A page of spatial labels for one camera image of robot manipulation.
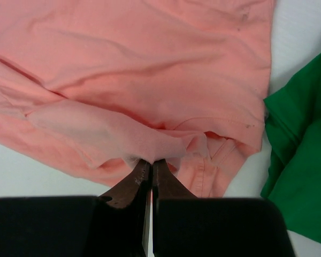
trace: light pink fabric fold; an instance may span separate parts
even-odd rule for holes
[[[260,150],[274,0],[0,0],[0,143],[114,185],[167,159],[221,196]]]

